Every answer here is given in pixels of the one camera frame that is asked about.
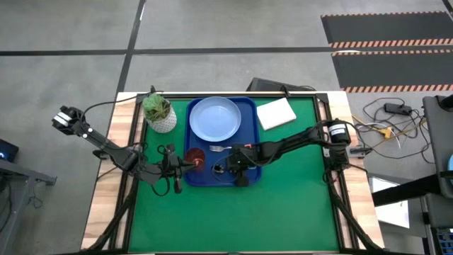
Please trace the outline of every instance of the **potted plant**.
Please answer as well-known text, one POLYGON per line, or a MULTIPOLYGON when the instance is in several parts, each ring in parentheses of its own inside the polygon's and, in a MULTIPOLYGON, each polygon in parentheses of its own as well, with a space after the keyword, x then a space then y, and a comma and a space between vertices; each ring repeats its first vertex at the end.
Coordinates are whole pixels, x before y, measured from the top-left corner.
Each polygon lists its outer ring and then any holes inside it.
POLYGON ((152 93, 143 100, 144 117, 156 132, 167 133, 176 126, 176 114, 170 101, 152 93))

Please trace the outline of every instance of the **green plant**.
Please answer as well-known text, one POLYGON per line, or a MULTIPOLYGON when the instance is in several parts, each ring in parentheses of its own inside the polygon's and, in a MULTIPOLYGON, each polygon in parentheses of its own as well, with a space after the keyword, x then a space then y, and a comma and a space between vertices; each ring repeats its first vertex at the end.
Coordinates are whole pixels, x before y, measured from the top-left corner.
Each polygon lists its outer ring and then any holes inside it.
POLYGON ((144 117, 150 121, 159 121, 170 113, 170 103, 163 96, 153 93, 143 100, 144 117))

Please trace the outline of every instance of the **green table surface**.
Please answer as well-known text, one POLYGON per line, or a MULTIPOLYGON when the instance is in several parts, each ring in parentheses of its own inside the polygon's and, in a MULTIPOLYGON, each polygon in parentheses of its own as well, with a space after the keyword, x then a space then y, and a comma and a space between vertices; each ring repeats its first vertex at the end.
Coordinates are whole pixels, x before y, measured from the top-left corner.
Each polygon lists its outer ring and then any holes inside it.
MULTIPOLYGON (((257 106, 274 98, 256 98, 257 106)), ((186 108, 173 100, 178 123, 167 134, 147 130, 150 162, 161 160, 159 145, 174 143, 183 156, 186 108)), ((264 131, 260 141, 277 141, 316 123, 311 98, 291 98, 297 119, 264 131)), ((337 251, 338 243, 327 185, 322 181, 319 146, 297 149, 263 167, 252 186, 192 187, 158 197, 141 182, 130 237, 131 252, 150 251, 337 251)), ((166 188, 164 180, 155 185, 166 188)))

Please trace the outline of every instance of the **white napkin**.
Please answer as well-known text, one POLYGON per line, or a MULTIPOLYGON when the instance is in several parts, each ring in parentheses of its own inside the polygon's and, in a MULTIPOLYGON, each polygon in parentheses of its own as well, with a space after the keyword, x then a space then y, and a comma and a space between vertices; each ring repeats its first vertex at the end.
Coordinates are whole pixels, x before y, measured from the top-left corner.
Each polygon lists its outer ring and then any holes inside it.
POLYGON ((256 113, 264 130, 275 128, 296 119, 296 114, 291 109, 286 98, 258 106, 256 113))

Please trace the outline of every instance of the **blue tray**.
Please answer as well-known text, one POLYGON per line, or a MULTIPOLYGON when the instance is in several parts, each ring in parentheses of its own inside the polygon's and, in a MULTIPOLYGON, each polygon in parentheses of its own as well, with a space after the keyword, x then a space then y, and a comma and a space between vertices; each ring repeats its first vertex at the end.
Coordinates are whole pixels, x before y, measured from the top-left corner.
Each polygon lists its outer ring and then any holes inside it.
MULTIPOLYGON (((191 186, 234 186, 234 176, 225 169, 226 173, 217 174, 222 182, 218 181, 212 175, 212 165, 222 157, 227 157, 229 149, 223 152, 211 152, 210 145, 219 145, 223 147, 232 146, 233 144, 255 144, 260 142, 258 133, 258 117, 256 115, 256 104, 250 98, 237 97, 228 98, 233 101, 241 111, 241 126, 236 134, 225 141, 207 142, 199 138, 190 128, 189 118, 192 108, 202 98, 193 99, 187 105, 187 115, 185 119, 185 146, 184 154, 191 148, 200 148, 205 153, 205 168, 202 171, 190 171, 184 175, 184 179, 191 186)), ((221 160, 218 164, 225 166, 225 160, 221 160)), ((256 167, 249 169, 246 172, 250 184, 255 183, 261 177, 261 168, 256 167)))

